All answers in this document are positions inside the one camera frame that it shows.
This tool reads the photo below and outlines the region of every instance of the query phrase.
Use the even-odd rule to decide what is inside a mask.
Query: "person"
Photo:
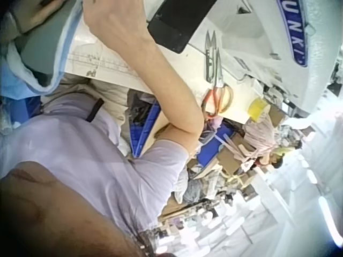
[[[83,9],[91,32],[137,72],[170,126],[129,161],[101,100],[84,90],[52,99],[2,140],[2,220],[33,256],[145,256],[136,242],[197,146],[203,114],[148,33],[143,0],[84,0]]]

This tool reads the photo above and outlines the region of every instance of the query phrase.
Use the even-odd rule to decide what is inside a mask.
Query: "forearm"
[[[204,125],[202,111],[155,42],[144,40],[138,48],[121,54],[156,96],[170,123],[185,132],[200,134]]]

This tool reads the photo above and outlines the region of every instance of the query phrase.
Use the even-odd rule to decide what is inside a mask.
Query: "blue label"
[[[294,61],[307,67],[308,48],[305,34],[304,15],[300,0],[277,0],[279,3]]]

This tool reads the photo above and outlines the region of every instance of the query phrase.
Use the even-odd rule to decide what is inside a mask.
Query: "black strap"
[[[96,114],[99,112],[104,103],[105,102],[101,98],[95,103],[90,115],[86,119],[87,122],[92,122],[95,119]]]

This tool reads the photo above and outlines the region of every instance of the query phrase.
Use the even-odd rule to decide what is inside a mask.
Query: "cluttered workbench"
[[[145,1],[148,20],[151,19],[162,2],[161,0]],[[203,20],[181,54],[160,46],[164,56],[193,91],[199,104],[212,87],[211,83],[205,79],[207,31],[210,31],[210,34],[213,31],[216,32],[217,44],[220,49],[221,32],[208,18]],[[151,93],[149,88],[117,53],[109,50],[90,33],[82,18],[69,50],[65,72]],[[258,97],[258,94],[252,88],[250,78],[239,81],[225,69],[223,69],[222,75],[223,81],[233,90],[233,99],[230,108],[220,115],[244,124],[249,119],[249,106]],[[210,101],[207,111],[212,112],[213,110],[214,106]]]

